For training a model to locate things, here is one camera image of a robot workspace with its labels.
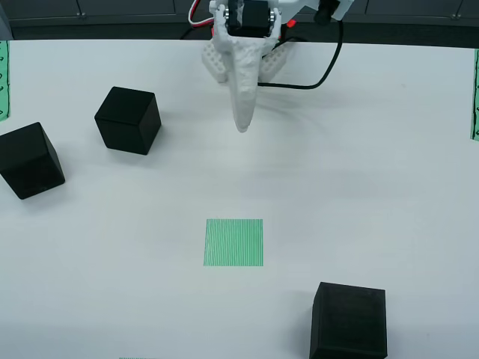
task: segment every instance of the green square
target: green square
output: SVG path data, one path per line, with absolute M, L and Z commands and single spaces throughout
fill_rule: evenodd
M 208 219 L 204 266 L 263 266 L 262 219 Z

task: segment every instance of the black foam block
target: black foam block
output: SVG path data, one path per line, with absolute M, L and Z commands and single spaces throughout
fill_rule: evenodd
M 384 359 L 385 291 L 321 283 L 314 297 L 310 359 Z
M 95 115 L 108 148 L 147 155 L 162 125 L 155 94 L 113 87 Z
M 22 200 L 65 183 L 55 148 L 40 123 L 0 136 L 0 174 Z

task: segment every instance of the white tabletop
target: white tabletop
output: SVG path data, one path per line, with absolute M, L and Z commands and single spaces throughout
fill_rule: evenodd
M 0 180 L 0 358 L 306 359 L 321 281 L 386 290 L 390 358 L 477 358 L 473 50 L 346 44 L 239 134 L 203 44 L 11 44 L 0 134 L 40 121 L 67 182 Z M 314 83 L 334 47 L 275 80 Z M 102 142 L 114 85 L 156 94 L 148 156 Z M 207 218 L 262 218 L 264 267 L 203 267 Z

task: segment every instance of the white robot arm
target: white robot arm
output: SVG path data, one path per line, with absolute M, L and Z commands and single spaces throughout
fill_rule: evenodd
M 257 83 L 263 56 L 268 55 L 281 32 L 281 24 L 291 20 L 304 6 L 324 17 L 342 20 L 354 0 L 212 0 L 214 36 L 210 56 L 203 56 L 208 70 L 219 82 L 228 81 L 234 122 L 245 132 L 253 118 Z M 214 73 L 219 62 L 223 76 Z

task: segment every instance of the red wire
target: red wire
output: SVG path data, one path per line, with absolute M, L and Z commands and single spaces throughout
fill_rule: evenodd
M 195 4 L 193 5 L 193 10 L 192 10 L 192 19 L 193 19 L 193 16 L 195 15 L 196 8 L 198 7 L 199 4 L 200 4 L 200 0 L 195 0 Z M 213 23 L 214 23 L 214 20 L 210 20 L 210 21 L 204 22 L 200 25 L 193 25 L 193 28 L 201 28 L 203 26 L 208 26 L 208 25 L 211 25 Z

